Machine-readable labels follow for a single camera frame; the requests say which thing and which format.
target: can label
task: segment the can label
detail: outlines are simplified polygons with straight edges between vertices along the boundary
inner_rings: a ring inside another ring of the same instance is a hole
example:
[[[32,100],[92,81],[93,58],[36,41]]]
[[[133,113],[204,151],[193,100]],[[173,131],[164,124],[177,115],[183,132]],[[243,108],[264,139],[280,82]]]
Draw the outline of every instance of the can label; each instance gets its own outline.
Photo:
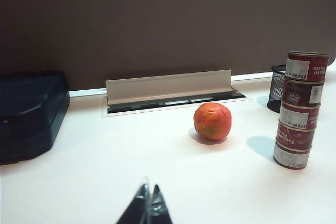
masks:
[[[309,103],[320,103],[322,98],[323,86],[311,87]]]
[[[309,113],[296,112],[281,106],[279,119],[287,126],[305,129],[307,127],[308,116]]]
[[[279,122],[276,140],[286,148],[307,150],[312,145],[314,133],[315,129],[300,130],[288,127]]]
[[[281,149],[277,144],[275,144],[273,157],[281,165],[292,168],[304,168],[308,162],[309,152],[305,154],[291,153]]]
[[[309,61],[287,59],[285,76],[306,80],[309,63]]]

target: tin can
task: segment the tin can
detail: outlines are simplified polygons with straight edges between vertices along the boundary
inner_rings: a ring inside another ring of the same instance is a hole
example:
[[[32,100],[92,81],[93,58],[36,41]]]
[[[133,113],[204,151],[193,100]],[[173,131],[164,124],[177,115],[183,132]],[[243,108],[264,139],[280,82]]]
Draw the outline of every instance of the tin can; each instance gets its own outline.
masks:
[[[329,56],[318,52],[289,52],[285,76],[301,81],[323,81]]]
[[[321,104],[324,81],[297,81],[285,77],[282,100],[288,104],[315,107]]]
[[[320,105],[302,107],[281,102],[279,120],[281,123],[297,129],[312,130],[317,126]]]
[[[299,170],[307,166],[310,149],[295,150],[286,148],[276,141],[273,158],[279,165],[285,168]]]
[[[276,140],[283,146],[296,150],[311,148],[315,129],[301,130],[284,125],[279,121]]]

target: black box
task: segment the black box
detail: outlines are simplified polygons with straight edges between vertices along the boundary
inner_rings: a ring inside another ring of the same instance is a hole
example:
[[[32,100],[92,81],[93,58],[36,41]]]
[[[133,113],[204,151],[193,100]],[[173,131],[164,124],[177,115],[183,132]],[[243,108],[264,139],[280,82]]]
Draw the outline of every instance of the black box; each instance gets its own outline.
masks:
[[[69,89],[62,72],[0,76],[0,165],[50,150],[68,105]]]

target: orange tomato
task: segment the orange tomato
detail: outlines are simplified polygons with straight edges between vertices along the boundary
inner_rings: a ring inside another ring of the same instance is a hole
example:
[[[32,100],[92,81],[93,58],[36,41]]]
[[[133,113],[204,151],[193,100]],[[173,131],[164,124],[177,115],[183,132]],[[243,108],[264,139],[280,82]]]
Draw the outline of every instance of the orange tomato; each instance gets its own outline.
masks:
[[[202,104],[194,114],[196,132],[208,140],[218,141],[226,137],[231,123],[230,110],[216,102]]]

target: black mesh cup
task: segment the black mesh cup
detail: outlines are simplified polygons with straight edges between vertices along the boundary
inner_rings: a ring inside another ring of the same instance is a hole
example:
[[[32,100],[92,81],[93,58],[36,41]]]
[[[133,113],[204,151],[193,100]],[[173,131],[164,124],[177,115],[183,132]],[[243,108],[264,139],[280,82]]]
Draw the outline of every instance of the black mesh cup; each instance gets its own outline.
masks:
[[[277,113],[280,113],[282,89],[284,87],[286,64],[274,65],[272,67],[273,76],[267,107]]]

